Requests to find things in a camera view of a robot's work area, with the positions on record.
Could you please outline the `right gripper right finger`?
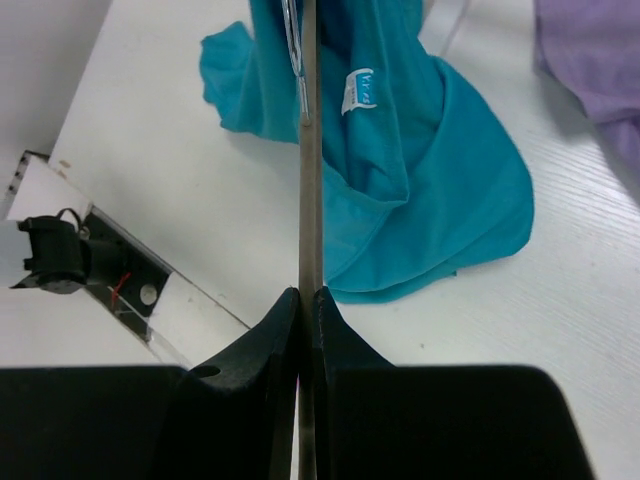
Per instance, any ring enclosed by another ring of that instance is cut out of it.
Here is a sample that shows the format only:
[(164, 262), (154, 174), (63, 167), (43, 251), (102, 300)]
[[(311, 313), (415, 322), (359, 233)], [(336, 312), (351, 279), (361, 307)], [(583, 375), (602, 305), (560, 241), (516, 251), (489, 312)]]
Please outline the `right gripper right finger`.
[(322, 479), (590, 479), (565, 398), (526, 365), (395, 366), (314, 298)]

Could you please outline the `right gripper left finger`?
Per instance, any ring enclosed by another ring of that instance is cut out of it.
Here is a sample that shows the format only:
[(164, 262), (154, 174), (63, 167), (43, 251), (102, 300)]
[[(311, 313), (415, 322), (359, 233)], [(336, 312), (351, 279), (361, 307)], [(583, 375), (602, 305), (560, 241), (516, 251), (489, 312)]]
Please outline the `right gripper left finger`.
[(5, 369), (5, 479), (286, 479), (299, 294), (191, 368)]

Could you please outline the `teal t shirt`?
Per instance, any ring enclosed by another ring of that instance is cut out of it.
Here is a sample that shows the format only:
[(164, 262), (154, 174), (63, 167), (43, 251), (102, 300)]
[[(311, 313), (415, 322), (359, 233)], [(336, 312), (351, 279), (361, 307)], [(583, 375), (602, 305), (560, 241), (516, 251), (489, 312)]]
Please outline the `teal t shirt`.
[(324, 277), (384, 303), (528, 242), (531, 176), (485, 100), (418, 35), (418, 1), (323, 1)]

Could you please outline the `grey metal hanger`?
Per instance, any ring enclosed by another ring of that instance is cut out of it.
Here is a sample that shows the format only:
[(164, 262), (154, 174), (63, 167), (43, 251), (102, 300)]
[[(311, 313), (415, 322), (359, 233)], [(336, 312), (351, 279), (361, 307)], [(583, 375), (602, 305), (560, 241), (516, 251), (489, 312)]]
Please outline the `grey metal hanger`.
[(283, 0), (287, 46), (299, 100), (299, 260), (301, 367), (298, 394), (298, 477), (315, 479), (312, 367), (313, 302), (323, 287), (322, 87), (319, 3)]

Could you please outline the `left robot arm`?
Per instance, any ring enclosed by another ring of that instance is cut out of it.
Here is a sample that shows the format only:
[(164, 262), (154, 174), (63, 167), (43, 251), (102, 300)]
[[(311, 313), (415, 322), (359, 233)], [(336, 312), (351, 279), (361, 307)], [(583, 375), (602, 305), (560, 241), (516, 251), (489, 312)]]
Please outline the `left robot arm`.
[(1, 222), (1, 286), (65, 295), (88, 285), (82, 219), (71, 208), (55, 215)]

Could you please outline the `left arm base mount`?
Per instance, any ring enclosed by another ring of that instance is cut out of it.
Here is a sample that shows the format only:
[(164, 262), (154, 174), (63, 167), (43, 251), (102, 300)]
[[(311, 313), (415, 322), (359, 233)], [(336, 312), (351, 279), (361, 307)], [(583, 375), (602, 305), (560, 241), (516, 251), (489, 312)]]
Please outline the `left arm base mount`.
[(115, 275), (105, 286), (87, 290), (105, 292), (106, 306), (113, 314), (121, 317), (131, 311), (147, 321), (173, 272), (171, 267), (96, 206), (85, 217), (83, 226), (89, 242), (115, 247), (119, 253)]

